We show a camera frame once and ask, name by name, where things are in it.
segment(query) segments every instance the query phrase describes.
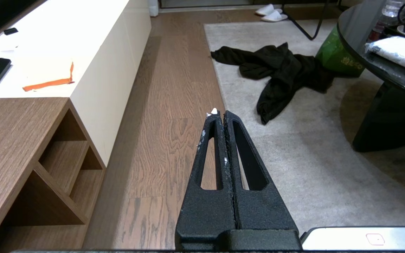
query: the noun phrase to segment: gray rug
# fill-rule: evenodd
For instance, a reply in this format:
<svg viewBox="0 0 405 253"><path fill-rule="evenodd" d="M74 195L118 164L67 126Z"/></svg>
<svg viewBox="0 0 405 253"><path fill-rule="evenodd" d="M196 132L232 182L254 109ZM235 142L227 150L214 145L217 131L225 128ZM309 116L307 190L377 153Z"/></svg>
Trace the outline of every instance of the gray rug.
<svg viewBox="0 0 405 253"><path fill-rule="evenodd" d="M301 21L310 33L316 21ZM230 46L255 51L288 42L314 56L335 20L314 41L290 22L206 24L211 51ZM267 125L256 103L267 82L241 77L238 66L214 61L225 108L239 115L300 232L318 226L405 226L405 147L361 154L352 139L381 80L336 78L326 94L302 88Z"/></svg>

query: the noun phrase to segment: hardwood floorboard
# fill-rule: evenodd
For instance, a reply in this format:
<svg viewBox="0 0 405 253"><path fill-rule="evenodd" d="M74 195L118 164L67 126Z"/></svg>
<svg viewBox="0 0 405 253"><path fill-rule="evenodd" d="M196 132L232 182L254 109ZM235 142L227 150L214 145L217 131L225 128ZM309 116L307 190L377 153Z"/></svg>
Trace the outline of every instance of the hardwood floorboard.
<svg viewBox="0 0 405 253"><path fill-rule="evenodd" d="M290 11L296 19L318 19L320 10ZM222 10L160 13L151 19L83 248L174 249L206 112L225 111L204 24L248 21L260 17L252 10ZM205 189L215 189L214 152L211 141Z"/></svg>

